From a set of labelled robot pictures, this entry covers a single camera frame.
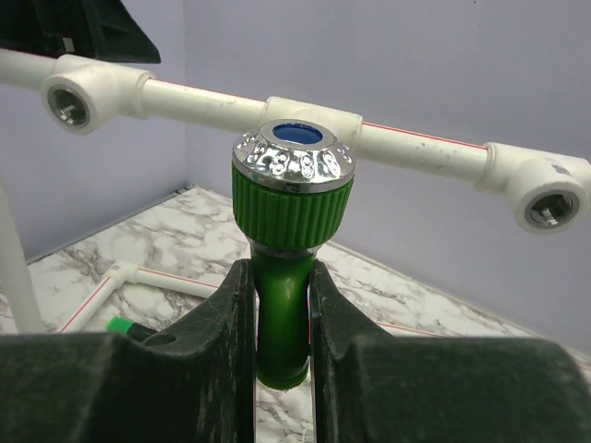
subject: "pipe elbow fitting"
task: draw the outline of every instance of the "pipe elbow fitting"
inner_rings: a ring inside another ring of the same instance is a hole
[[[476,188],[507,197],[529,233],[561,233],[585,218],[591,165],[585,159],[488,143],[488,164]]]

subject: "green hose connector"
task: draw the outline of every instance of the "green hose connector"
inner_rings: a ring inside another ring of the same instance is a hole
[[[343,219],[355,161],[326,128],[269,122],[234,145],[233,209],[259,294],[257,374],[274,389],[308,373],[309,274]]]
[[[308,373],[308,277],[315,257],[277,258],[252,248],[259,293],[257,374],[274,389],[299,385]]]

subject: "red stripe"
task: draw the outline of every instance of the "red stripe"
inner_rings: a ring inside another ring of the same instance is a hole
[[[189,283],[201,284],[203,286],[208,286],[210,288],[216,288],[216,289],[218,288],[218,286],[215,284],[209,284],[209,283],[204,283],[203,281],[187,279],[185,277],[179,277],[178,275],[167,274],[166,272],[159,272],[158,270],[152,270],[152,269],[146,269],[146,268],[139,268],[139,270],[143,270],[144,272],[148,272],[149,274],[162,275],[163,277],[168,277],[171,279],[176,279],[176,280],[180,280],[180,281],[187,281]]]
[[[411,136],[419,136],[419,137],[424,137],[424,138],[431,138],[432,140],[446,141],[448,143],[453,143],[455,145],[467,146],[468,148],[476,148],[477,150],[487,150],[487,147],[486,146],[473,145],[472,143],[464,143],[463,141],[451,140],[449,138],[429,136],[427,134],[421,134],[420,132],[406,131],[404,129],[398,129],[398,128],[395,128],[395,127],[377,125],[375,123],[363,122],[363,124],[366,125],[366,126],[373,126],[373,127],[379,127],[380,129],[386,129],[387,131],[400,132],[402,134],[408,134],[408,135],[411,135]]]
[[[107,277],[105,279],[105,281],[103,281],[103,283],[101,283],[101,286],[96,288],[96,290],[90,295],[90,297],[86,300],[86,302],[84,302],[84,304],[78,308],[78,311],[76,311],[74,313],[74,315],[72,317],[70,317],[70,320],[68,320],[67,323],[59,330],[60,332],[64,332],[64,329],[67,328],[72,323],[72,321],[74,321],[74,319],[80,314],[80,312],[82,312],[82,310],[88,305],[88,303],[90,303],[90,300],[92,300],[96,296],[96,294],[101,291],[101,289],[104,287],[104,285],[107,284],[107,282],[110,280],[111,280],[111,277]]]
[[[394,328],[394,329],[400,329],[400,330],[407,330],[409,332],[416,332],[417,334],[421,334],[421,335],[430,335],[431,337],[443,337],[442,335],[435,334],[433,332],[427,332],[425,330],[408,328],[407,326],[391,325],[390,323],[382,323],[380,321],[376,321],[375,323],[376,323],[376,325],[384,326],[386,328]]]

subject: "white vertical pipe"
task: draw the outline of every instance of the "white vertical pipe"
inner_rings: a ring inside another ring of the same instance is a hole
[[[0,289],[6,296],[18,332],[45,331],[17,227],[10,213],[2,177],[0,177]]]
[[[153,79],[146,81],[140,94],[139,106],[147,116],[232,132],[258,127],[265,108],[265,102]]]

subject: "marble floor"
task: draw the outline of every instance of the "marble floor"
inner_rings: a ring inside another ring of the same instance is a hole
[[[231,201],[194,188],[31,264],[30,273],[47,327],[56,330],[117,260],[217,285],[235,260],[247,256],[248,243],[234,223]],[[324,246],[319,258],[343,294],[392,334],[530,335],[338,245]],[[103,330],[114,316],[162,329],[199,301],[126,284],[111,295],[86,329]],[[4,296],[0,330],[16,330]],[[591,383],[591,359],[573,357]],[[309,378],[288,392],[258,386],[257,420],[257,441],[312,442]]]

